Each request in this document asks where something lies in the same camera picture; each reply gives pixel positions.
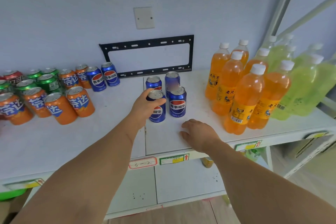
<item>blue pepsi can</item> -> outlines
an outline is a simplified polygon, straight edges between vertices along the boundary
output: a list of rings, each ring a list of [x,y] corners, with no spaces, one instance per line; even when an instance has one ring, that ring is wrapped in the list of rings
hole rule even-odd
[[[180,86],[180,76],[178,72],[170,71],[166,73],[165,77],[166,84],[166,96],[169,96],[169,92]]]
[[[93,91],[102,91],[106,89],[103,74],[98,67],[88,67],[85,73]]]
[[[108,86],[114,87],[119,85],[120,79],[118,77],[116,67],[112,64],[112,62],[105,62],[101,65],[101,71],[103,72]]]
[[[158,76],[150,76],[146,80],[146,89],[162,90],[162,81]]]
[[[169,113],[173,117],[182,117],[186,114],[187,92],[184,87],[178,87],[169,93]]]
[[[160,98],[166,98],[165,94],[161,90],[151,90],[148,93],[148,96],[146,97],[148,101],[154,101]],[[164,121],[165,118],[166,118],[166,103],[155,107],[153,110],[153,114],[149,117],[149,120],[158,123]]]

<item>hand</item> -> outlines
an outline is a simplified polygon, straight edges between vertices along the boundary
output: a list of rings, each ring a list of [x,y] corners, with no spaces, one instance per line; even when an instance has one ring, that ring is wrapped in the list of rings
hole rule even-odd
[[[180,135],[196,151],[207,153],[216,141],[221,141],[217,133],[208,124],[190,119],[182,124],[189,133],[181,131]]]
[[[148,119],[149,116],[153,114],[153,110],[155,107],[166,103],[165,98],[156,99],[154,101],[146,100],[146,97],[151,90],[154,89],[149,88],[141,93],[141,95],[134,102],[132,110],[128,115],[131,119],[135,119],[135,122],[138,125],[139,129],[145,126],[146,119]]]

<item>yellow bottle label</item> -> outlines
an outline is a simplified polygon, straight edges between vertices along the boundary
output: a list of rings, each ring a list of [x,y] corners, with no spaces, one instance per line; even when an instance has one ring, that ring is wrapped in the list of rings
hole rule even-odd
[[[218,86],[217,101],[221,104],[232,105],[233,98],[235,96],[236,88],[227,87],[225,85]]]
[[[216,87],[218,80],[219,80],[219,74],[215,74],[210,71],[209,79],[208,79],[209,86],[212,88]]]
[[[230,110],[231,120],[241,125],[247,124],[254,107],[255,105],[241,105],[234,101]]]
[[[261,98],[254,109],[253,115],[258,116],[261,119],[268,119],[275,107],[278,106],[279,102],[279,100]]]

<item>black metal bracket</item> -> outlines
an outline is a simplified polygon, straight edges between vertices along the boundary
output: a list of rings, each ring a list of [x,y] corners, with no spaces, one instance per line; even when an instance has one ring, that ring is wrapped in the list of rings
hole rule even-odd
[[[191,71],[191,68],[193,65],[194,35],[183,35],[183,36],[173,36],[173,37],[155,38],[155,39],[147,39],[147,40],[136,40],[136,41],[129,41],[129,42],[113,43],[113,44],[99,44],[99,47],[103,51],[106,62],[110,62],[109,52],[138,49],[138,48],[149,48],[149,47],[165,46],[165,45],[174,45],[174,44],[186,44],[186,43],[190,45],[188,64],[118,73],[120,78],[127,78],[127,77],[133,77],[133,76],[163,74],[169,71],[176,71],[176,72]]]

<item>right hand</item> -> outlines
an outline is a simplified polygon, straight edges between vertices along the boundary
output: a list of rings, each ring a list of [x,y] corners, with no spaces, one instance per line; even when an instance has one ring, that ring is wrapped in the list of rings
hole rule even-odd
[[[207,153],[209,148],[216,142],[221,141],[217,133],[208,124],[190,119],[182,124],[189,133],[181,131],[180,135],[196,151]]]

